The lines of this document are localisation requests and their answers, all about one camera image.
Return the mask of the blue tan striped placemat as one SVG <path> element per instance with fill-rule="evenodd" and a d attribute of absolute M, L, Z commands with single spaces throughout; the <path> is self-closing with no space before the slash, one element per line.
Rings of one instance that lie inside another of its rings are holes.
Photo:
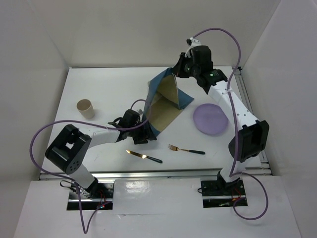
<path fill-rule="evenodd" d="M 153 134 L 158 136 L 193 100 L 178 88 L 176 76 L 169 67 L 148 82 L 142 120 L 147 119 Z"/>

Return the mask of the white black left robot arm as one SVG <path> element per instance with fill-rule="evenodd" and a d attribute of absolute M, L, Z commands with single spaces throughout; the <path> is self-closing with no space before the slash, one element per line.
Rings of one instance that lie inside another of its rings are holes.
<path fill-rule="evenodd" d="M 87 198 L 101 198 L 109 193 L 106 187 L 83 165 L 88 149 L 116 143 L 132 137 L 135 145 L 156 140 L 148 121 L 141 121 L 139 113 L 128 109 L 122 117 L 108 123 L 104 129 L 80 130 L 72 124 L 66 125 L 45 152 L 55 166 L 74 179 L 80 192 Z"/>

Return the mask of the gold knife dark handle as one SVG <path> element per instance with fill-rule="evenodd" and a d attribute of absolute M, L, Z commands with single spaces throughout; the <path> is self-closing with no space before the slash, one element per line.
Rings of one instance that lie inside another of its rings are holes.
<path fill-rule="evenodd" d="M 144 154 L 140 154 L 140 153 L 137 153 L 137 152 L 134 152 L 134 151 L 131 151 L 131 150 L 126 150 L 126 152 L 128 154 L 131 154 L 133 156 L 137 156 L 137 157 L 142 158 L 142 159 L 148 159 L 148 160 L 154 161 L 156 163 L 160 163 L 160 164 L 163 163 L 163 161 L 160 160 L 160 159 L 157 159 L 157 158 L 154 158 L 154 157 L 151 157 L 151 156 L 147 156 L 147 155 L 144 155 Z"/>

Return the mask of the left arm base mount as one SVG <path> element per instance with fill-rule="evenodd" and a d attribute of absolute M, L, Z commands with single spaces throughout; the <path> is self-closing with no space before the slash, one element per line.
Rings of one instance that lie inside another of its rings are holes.
<path fill-rule="evenodd" d="M 59 185 L 69 190 L 69 196 L 67 201 L 67 211 L 79 211 L 79 198 L 78 192 L 74 182 L 68 180 L 62 180 Z M 112 210 L 113 209 L 113 194 L 114 194 L 114 182 L 106 181 L 102 183 L 103 187 L 99 189 L 94 195 L 91 195 L 80 187 L 80 196 L 82 210 L 95 210 L 100 207 L 100 210 Z"/>

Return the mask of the gold fork dark handle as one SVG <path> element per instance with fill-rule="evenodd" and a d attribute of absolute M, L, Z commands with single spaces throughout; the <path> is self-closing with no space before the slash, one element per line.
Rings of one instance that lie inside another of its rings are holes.
<path fill-rule="evenodd" d="M 194 154 L 199 154 L 199 155 L 205 155 L 206 153 L 204 151 L 198 151 L 198 150 L 190 150 L 190 149 L 181 149 L 177 146 L 174 146 L 174 145 L 171 145 L 169 144 L 168 145 L 168 148 L 172 151 L 186 151 L 186 152 L 189 152 L 189 153 L 194 153 Z"/>

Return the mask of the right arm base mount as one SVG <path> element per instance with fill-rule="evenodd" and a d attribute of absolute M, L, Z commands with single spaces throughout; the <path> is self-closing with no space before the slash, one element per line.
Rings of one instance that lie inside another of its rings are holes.
<path fill-rule="evenodd" d="M 215 180 L 202 180 L 197 192 L 202 195 L 204 208 L 224 208 L 236 206 L 248 206 L 243 181 L 227 188 L 219 188 Z"/>

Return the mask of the beige cup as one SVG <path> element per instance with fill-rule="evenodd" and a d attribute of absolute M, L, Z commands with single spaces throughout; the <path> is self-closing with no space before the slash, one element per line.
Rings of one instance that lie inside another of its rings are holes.
<path fill-rule="evenodd" d="M 88 99 L 78 101 L 76 108 L 85 119 L 92 119 L 95 116 L 93 105 Z"/>

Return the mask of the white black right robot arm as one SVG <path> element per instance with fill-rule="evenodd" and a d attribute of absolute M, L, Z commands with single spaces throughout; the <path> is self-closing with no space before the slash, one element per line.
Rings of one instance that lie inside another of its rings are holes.
<path fill-rule="evenodd" d="M 213 67 L 208 46 L 192 43 L 186 52 L 180 54 L 172 72 L 179 78 L 195 78 L 234 126 L 235 136 L 228 144 L 233 161 L 217 174 L 213 185 L 219 193 L 228 194 L 239 181 L 249 159 L 265 149 L 269 125 L 265 120 L 259 121 L 247 109 L 231 89 L 225 74 Z"/>

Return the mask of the purple plate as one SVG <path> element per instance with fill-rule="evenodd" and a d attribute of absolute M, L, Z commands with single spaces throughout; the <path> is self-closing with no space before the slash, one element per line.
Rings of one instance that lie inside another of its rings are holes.
<path fill-rule="evenodd" d="M 225 132 L 229 122 L 223 110 L 215 104 L 201 104 L 196 107 L 193 121 L 200 132 L 210 136 Z"/>

